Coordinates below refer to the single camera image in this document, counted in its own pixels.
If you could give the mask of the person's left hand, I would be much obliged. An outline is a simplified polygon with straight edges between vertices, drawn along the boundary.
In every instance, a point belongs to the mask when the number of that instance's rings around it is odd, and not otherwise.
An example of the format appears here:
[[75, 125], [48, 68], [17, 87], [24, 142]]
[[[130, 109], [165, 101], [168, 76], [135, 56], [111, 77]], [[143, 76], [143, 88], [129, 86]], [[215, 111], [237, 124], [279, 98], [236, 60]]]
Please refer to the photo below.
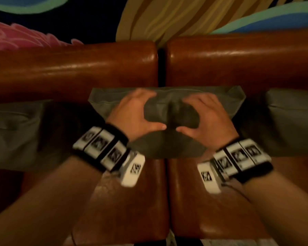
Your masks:
[[153, 90], [138, 88], [127, 94], [113, 109], [106, 122], [123, 132], [129, 141], [134, 141], [146, 134], [144, 123], [149, 122], [144, 117], [144, 105], [155, 97]]

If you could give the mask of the person's right hand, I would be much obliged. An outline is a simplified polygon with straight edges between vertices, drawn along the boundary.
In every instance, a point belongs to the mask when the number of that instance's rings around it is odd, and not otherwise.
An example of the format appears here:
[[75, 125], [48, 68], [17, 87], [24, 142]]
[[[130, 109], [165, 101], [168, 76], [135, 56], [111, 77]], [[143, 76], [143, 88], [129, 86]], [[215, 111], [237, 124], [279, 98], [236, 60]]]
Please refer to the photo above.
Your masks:
[[209, 151], [216, 152], [239, 137], [230, 117], [217, 96], [212, 93], [196, 93], [183, 99], [199, 114], [197, 137], [193, 138]]

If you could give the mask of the grey-green cushion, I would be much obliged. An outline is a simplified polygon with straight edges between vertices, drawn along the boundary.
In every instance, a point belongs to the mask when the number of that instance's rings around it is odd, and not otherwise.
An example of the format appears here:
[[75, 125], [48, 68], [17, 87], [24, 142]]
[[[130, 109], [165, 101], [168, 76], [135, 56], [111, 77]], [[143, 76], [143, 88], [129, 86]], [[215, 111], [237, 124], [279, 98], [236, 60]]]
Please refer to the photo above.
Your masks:
[[308, 90], [275, 88], [246, 98], [233, 123], [270, 156], [308, 154]]
[[144, 105], [144, 117], [151, 122], [161, 122], [167, 125], [164, 131], [149, 133], [131, 143], [130, 148], [139, 151], [145, 157], [180, 158], [200, 157], [206, 148], [196, 140], [176, 131], [179, 126], [197, 128], [199, 115], [183, 98], [195, 93], [212, 93], [233, 118], [246, 95], [240, 86], [184, 86], [150, 88], [157, 95]]
[[51, 100], [0, 104], [0, 169], [49, 170], [69, 156], [80, 126]]

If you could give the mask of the person's left forearm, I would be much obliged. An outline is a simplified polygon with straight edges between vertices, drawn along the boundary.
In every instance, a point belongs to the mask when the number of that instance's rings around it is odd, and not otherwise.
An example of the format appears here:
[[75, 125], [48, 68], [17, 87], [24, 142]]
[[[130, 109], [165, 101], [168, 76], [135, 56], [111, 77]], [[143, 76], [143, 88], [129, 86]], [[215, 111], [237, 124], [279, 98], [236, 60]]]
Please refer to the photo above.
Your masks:
[[88, 163], [69, 157], [0, 213], [0, 246], [62, 246], [101, 177]]

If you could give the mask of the person's right forearm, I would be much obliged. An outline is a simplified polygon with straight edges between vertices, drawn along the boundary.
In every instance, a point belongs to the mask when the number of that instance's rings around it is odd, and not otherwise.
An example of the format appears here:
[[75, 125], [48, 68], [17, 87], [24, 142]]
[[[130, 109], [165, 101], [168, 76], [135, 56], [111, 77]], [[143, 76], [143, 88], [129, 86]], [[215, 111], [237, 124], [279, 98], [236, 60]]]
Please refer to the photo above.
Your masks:
[[278, 246], [308, 246], [308, 193], [275, 170], [243, 189]]

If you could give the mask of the black wristband with white markers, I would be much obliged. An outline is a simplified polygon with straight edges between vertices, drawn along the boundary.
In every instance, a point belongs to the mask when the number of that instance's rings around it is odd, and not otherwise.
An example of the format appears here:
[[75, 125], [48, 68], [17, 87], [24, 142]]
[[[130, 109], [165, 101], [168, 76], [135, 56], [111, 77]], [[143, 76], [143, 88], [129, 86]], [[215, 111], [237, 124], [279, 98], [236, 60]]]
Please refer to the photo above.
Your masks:
[[91, 127], [72, 147], [72, 155], [79, 157], [104, 173], [118, 171], [127, 161], [130, 149], [127, 136], [111, 124]]
[[245, 184], [274, 170], [271, 157], [252, 139], [237, 138], [219, 149], [210, 160], [222, 182]]

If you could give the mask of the brown leather sofa backrest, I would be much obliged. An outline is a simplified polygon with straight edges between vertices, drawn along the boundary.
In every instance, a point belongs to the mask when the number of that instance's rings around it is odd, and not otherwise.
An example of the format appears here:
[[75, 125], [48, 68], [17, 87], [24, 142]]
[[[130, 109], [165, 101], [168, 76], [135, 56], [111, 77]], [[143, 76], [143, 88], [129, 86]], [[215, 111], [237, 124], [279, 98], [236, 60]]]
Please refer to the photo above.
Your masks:
[[158, 85], [158, 54], [151, 41], [0, 52], [0, 103], [86, 103], [92, 88]]
[[308, 29], [177, 37], [166, 45], [166, 86], [308, 90]]

